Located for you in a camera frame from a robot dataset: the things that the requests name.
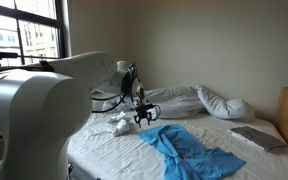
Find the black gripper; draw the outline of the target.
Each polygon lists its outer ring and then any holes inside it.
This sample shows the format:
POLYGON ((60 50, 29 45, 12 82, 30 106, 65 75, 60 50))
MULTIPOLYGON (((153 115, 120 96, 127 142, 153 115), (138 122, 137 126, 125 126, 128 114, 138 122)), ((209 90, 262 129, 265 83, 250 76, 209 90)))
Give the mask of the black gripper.
POLYGON ((152 114, 149 112, 149 109, 152 108, 151 104, 145 104, 141 99, 136 99, 134 102, 135 111, 137 114, 134 116, 136 123, 139 128, 141 128, 141 120, 146 118, 147 125, 150 126, 152 120, 152 114))

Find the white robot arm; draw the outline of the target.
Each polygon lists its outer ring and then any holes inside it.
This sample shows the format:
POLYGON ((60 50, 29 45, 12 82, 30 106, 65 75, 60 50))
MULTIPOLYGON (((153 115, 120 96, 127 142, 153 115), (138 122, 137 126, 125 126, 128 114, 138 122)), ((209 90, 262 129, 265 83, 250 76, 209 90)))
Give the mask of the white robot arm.
POLYGON ((87 122, 94 91, 130 97, 151 120, 135 65, 107 52, 0 67, 0 180, 69 180, 70 137, 87 122))

